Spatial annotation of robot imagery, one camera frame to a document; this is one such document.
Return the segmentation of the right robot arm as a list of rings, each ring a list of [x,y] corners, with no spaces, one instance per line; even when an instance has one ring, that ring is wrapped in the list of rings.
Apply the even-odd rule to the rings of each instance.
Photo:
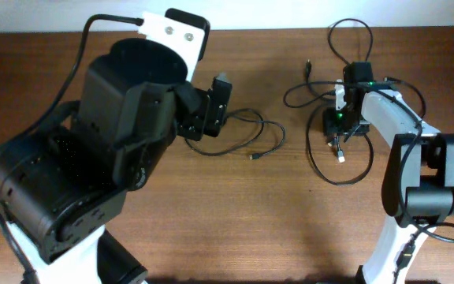
[[[334,86],[335,106],[323,115],[324,134],[337,149],[351,136],[375,127],[390,147],[381,186],[385,224],[369,260],[359,266],[356,283],[403,283],[408,268],[428,238],[452,227],[454,215],[454,134],[424,122],[397,91],[397,80],[376,81],[367,61],[348,63]]]

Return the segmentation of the black usb cable thick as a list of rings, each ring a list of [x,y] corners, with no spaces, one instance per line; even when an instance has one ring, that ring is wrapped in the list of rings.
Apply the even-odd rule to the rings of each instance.
[[[240,116],[241,113],[250,113],[250,114],[253,114],[255,116],[255,118],[251,119],[251,118],[244,118],[242,116]],[[184,142],[185,144],[191,149],[193,150],[195,153],[197,154],[200,154],[200,155],[203,155],[203,156],[206,156],[206,157],[220,157],[220,156],[224,156],[224,155],[227,155],[227,154],[231,154],[235,151],[238,151],[240,150],[241,148],[246,148],[248,147],[249,145],[253,144],[254,142],[256,142],[256,140],[263,134],[263,131],[266,127],[266,125],[274,125],[274,126],[277,126],[280,131],[281,131],[281,139],[277,142],[277,144],[275,146],[273,146],[271,149],[267,150],[267,151],[262,151],[262,152],[254,152],[254,153],[251,153],[248,158],[250,160],[256,160],[256,159],[260,159],[264,156],[267,156],[267,155],[270,155],[271,153],[274,153],[276,152],[277,150],[281,149],[284,144],[285,144],[285,141],[286,141],[286,128],[279,122],[276,122],[276,121],[271,121],[271,120],[268,120],[268,119],[265,119],[257,110],[255,109],[252,109],[252,108],[242,108],[242,109],[238,109],[238,110],[233,110],[233,111],[230,111],[228,112],[225,117],[223,118],[223,121],[222,123],[225,124],[227,122],[227,120],[229,118],[234,118],[238,121],[242,121],[242,122],[246,122],[246,123],[251,123],[251,124],[256,124],[256,125],[259,125],[259,131],[252,137],[250,138],[249,140],[246,140],[245,142],[242,142],[240,144],[235,144],[233,145],[232,147],[230,148],[227,148],[225,150],[222,150],[222,151],[203,151],[203,150],[200,150],[199,148],[197,148],[192,142],[190,139],[187,139],[187,138],[184,138]]]

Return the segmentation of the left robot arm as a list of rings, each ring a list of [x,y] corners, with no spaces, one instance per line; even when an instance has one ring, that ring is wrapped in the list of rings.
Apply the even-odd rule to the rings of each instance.
[[[116,42],[83,94],[0,150],[0,211],[26,283],[141,283],[147,269],[107,229],[175,138],[217,136],[233,86],[188,79],[184,59],[148,39]]]

